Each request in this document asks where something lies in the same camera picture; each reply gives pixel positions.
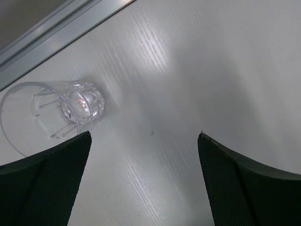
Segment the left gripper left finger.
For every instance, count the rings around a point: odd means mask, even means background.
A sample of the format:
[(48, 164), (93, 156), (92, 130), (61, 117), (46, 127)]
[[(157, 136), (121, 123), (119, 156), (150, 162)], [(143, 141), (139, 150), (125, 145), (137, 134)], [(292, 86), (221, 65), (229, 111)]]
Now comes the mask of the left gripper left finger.
[(2, 226), (66, 226), (91, 148), (83, 132), (0, 167)]

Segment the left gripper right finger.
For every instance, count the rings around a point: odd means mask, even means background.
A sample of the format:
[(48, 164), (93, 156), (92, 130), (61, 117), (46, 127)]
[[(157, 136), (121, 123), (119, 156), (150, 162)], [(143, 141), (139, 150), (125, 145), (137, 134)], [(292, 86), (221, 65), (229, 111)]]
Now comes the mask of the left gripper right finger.
[(299, 226), (301, 176), (262, 164), (205, 133), (198, 154), (216, 226)]

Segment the clear plastic cup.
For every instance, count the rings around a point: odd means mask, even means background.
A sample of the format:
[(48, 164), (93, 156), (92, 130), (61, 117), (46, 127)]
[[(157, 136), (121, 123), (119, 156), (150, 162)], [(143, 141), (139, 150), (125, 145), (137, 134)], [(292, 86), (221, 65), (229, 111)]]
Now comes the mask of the clear plastic cup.
[(91, 83), (23, 82), (2, 97), (0, 128), (12, 148), (27, 157), (92, 130), (104, 104)]

